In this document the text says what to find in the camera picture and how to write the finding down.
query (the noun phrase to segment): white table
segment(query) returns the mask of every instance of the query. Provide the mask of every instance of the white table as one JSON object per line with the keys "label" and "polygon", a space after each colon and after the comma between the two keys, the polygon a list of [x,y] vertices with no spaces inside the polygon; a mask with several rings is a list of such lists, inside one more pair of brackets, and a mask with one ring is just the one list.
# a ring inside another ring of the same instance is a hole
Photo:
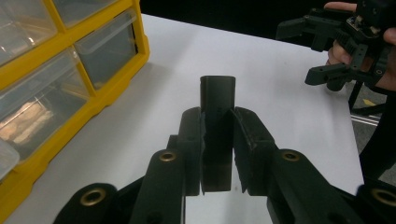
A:
{"label": "white table", "polygon": [[[345,90],[304,84],[326,53],[274,40],[144,15],[151,55],[130,87],[50,163],[6,223],[51,223],[91,183],[118,189],[144,175],[151,155],[177,134],[183,111],[200,104],[200,77],[236,77],[235,105],[253,110],[280,148],[299,150],[334,186],[363,183]],[[262,197],[232,191],[188,198],[187,223],[271,223]]]}

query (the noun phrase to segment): screw hole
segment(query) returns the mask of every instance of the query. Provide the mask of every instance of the screw hole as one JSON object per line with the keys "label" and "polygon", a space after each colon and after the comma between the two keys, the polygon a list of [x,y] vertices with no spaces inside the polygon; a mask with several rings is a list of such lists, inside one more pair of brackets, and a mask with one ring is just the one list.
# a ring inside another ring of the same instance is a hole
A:
{"label": "screw hole", "polygon": [[298,161],[300,159],[300,156],[292,151],[286,151],[282,154],[283,159],[287,161]]}
{"label": "screw hole", "polygon": [[91,189],[82,195],[79,202],[84,206],[93,206],[101,202],[106,197],[106,191],[104,189],[96,188]]}
{"label": "screw hole", "polygon": [[381,203],[396,207],[396,195],[392,192],[384,189],[372,189],[372,194]]}
{"label": "screw hole", "polygon": [[160,156],[161,161],[173,161],[176,158],[176,154],[173,152],[164,152]]}

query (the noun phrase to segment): clear plastic drawer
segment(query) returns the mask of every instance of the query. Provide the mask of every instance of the clear plastic drawer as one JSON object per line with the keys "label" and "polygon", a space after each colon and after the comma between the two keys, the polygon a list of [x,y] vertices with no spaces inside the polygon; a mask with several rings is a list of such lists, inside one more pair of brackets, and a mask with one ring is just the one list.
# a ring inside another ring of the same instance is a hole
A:
{"label": "clear plastic drawer", "polygon": [[0,181],[20,161],[20,154],[7,142],[0,139]]}
{"label": "clear plastic drawer", "polygon": [[0,1],[0,65],[56,34],[41,0]]}
{"label": "clear plastic drawer", "polygon": [[66,27],[90,17],[117,0],[52,0]]}
{"label": "clear plastic drawer", "polygon": [[77,54],[68,49],[0,91],[0,141],[13,147],[20,161],[29,158],[88,100],[78,62]]}
{"label": "clear plastic drawer", "polygon": [[98,90],[136,55],[132,22],[134,11],[121,13],[75,43],[78,55]]}

